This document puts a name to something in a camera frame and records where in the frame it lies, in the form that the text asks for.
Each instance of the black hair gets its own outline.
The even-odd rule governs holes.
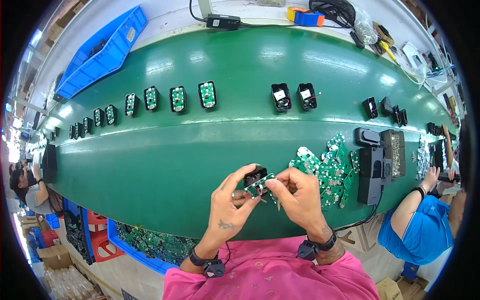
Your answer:
[[[25,195],[27,194],[28,188],[19,188],[18,182],[20,176],[23,175],[24,172],[21,169],[16,169],[10,175],[10,188],[17,194],[18,199],[26,205]]]

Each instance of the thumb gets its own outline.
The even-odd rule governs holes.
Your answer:
[[[292,201],[296,201],[287,187],[280,181],[269,179],[265,181],[265,185],[273,192],[274,196],[280,200],[283,206],[288,206]]]

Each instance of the human hand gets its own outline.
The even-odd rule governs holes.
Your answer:
[[[206,246],[203,247],[204,250],[216,249],[217,251],[225,241],[233,238],[242,229],[248,216],[260,201],[260,197],[246,199],[243,196],[243,190],[235,190],[243,177],[255,170],[255,166],[256,164],[250,164],[241,167],[223,180],[212,193],[208,228],[202,238],[202,246]]]
[[[449,179],[449,180],[453,180],[453,178],[454,178],[455,175],[456,175],[456,171],[450,169],[450,170],[447,171],[447,175],[448,175],[448,179]],[[441,182],[438,184],[439,186],[437,187],[437,189],[438,189],[438,190],[439,190],[439,189],[442,189],[442,191],[443,191],[443,190],[445,190],[445,189],[453,188],[453,187],[455,186],[455,184],[456,184],[456,181],[455,181],[455,180],[453,180],[453,182],[441,181]]]
[[[309,237],[317,237],[315,241],[327,242],[331,231],[323,241],[324,228],[328,225],[322,214],[318,179],[296,168],[288,168],[276,177],[276,180],[267,180],[265,185],[280,201],[290,220],[307,230]]]
[[[437,184],[438,176],[440,175],[440,168],[430,167],[427,170],[427,174],[423,181],[421,182],[421,186],[425,189],[425,194],[430,192],[432,188]]]

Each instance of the metal part pile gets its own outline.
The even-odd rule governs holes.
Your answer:
[[[147,258],[159,258],[169,264],[180,265],[187,257],[188,251],[200,241],[200,239],[136,228],[119,222],[115,226],[118,237],[129,246],[143,252]]]
[[[350,194],[350,188],[358,174],[358,156],[352,151],[350,161],[348,150],[344,144],[345,137],[339,133],[327,142],[328,152],[323,152],[321,159],[316,157],[307,147],[300,147],[297,158],[288,166],[297,168],[305,174],[318,178],[322,210],[328,211],[339,202],[344,208]]]
[[[400,136],[392,132],[392,177],[400,177]]]
[[[430,167],[430,149],[425,135],[420,135],[420,147],[417,151],[417,180],[422,180]]]

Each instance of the red plastic stool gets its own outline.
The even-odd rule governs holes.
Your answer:
[[[108,237],[107,237],[107,231],[106,230],[91,231],[90,232],[90,241],[92,243],[92,250],[93,250],[93,254],[95,256],[95,262],[96,263],[101,263],[101,262],[107,261],[109,259],[112,259],[112,258],[115,258],[115,257],[122,256],[122,255],[126,254],[125,252],[123,252],[122,250],[117,248],[115,245],[114,245],[114,247],[116,249],[115,253],[112,253],[112,251],[110,251],[107,248],[107,245],[109,244],[109,242],[108,242]],[[98,253],[98,248],[99,247],[101,247],[103,250],[105,250],[105,252],[107,252],[110,255],[107,256],[107,257],[100,256],[100,254]]]
[[[58,239],[58,235],[54,230],[43,230],[41,231],[42,237],[43,237],[43,242],[45,243],[45,247],[51,247],[55,245],[53,243],[54,239]]]
[[[98,232],[98,225],[107,224],[106,217],[96,214],[91,210],[87,210],[87,219],[88,219],[88,224],[95,225],[95,232]]]

